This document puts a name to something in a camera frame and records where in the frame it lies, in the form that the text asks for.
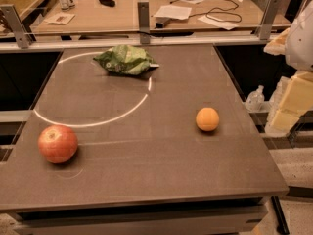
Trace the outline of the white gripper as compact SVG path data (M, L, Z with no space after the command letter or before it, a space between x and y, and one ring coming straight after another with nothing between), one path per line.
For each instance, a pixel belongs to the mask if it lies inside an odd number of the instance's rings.
M299 70L282 77L271 97L267 133L289 133L299 119L313 108L313 1L291 24L264 47L274 56L284 55L286 63Z

